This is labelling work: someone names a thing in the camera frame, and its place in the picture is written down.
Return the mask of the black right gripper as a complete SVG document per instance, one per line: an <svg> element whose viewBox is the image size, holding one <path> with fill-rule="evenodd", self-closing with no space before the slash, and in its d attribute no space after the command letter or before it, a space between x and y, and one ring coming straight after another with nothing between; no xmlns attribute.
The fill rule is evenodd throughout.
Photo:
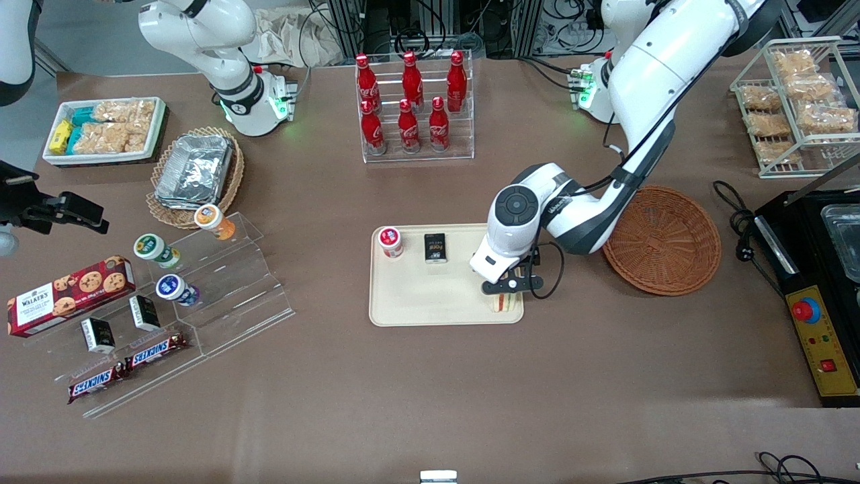
<svg viewBox="0 0 860 484"><path fill-rule="evenodd" d="M53 196L38 190L39 175L1 162L1 223L49 234L53 224L77 225L107 234L110 223L103 217L104 207L85 197L64 191L58 206Z"/></svg>

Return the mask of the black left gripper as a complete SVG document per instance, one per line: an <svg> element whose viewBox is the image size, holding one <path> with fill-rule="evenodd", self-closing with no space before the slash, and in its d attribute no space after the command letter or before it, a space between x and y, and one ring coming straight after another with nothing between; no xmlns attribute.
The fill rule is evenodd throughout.
<svg viewBox="0 0 860 484"><path fill-rule="evenodd" d="M517 294L514 300L522 303L525 292L542 288L542 278L534 272L541 262L540 249L532 249L516 266L510 267L497 282L483 282L481 291L486 295L486 306L497 305L498 294Z"/></svg>

